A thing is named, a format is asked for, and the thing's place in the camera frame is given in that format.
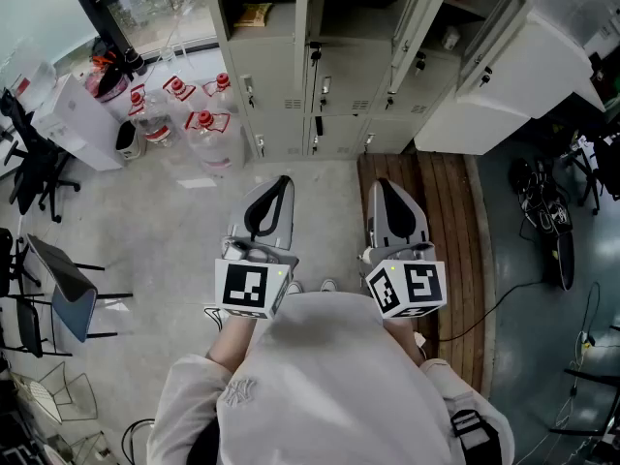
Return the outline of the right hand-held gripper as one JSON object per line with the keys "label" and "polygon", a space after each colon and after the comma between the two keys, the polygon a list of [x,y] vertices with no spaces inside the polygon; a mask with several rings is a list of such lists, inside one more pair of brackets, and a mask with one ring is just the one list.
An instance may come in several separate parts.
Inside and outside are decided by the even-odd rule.
{"label": "right hand-held gripper", "polygon": [[360,275],[384,319],[419,318],[447,304],[446,266],[409,193],[386,178],[374,181],[366,228],[372,247],[358,257]]}

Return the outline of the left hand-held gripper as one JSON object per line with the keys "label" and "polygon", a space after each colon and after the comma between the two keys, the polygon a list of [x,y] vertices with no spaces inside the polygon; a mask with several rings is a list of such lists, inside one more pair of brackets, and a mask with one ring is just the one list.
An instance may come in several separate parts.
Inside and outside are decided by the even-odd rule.
{"label": "left hand-held gripper", "polygon": [[260,183],[233,208],[222,257],[215,261],[217,308],[250,319],[276,316],[298,264],[298,257],[287,251],[294,206],[292,180],[277,176]]}

